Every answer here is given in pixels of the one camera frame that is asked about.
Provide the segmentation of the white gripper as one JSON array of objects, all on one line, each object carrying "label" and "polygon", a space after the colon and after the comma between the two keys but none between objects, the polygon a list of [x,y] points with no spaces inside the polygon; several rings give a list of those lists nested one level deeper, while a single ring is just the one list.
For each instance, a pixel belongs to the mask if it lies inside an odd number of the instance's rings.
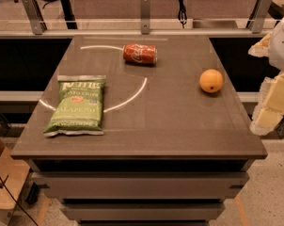
[{"label": "white gripper", "polygon": [[[284,17],[272,34],[265,35],[250,47],[253,57],[269,57],[269,63],[284,71]],[[259,101],[255,106],[250,130],[258,136],[272,132],[284,117],[284,72],[275,78],[265,77],[260,86]]]}]

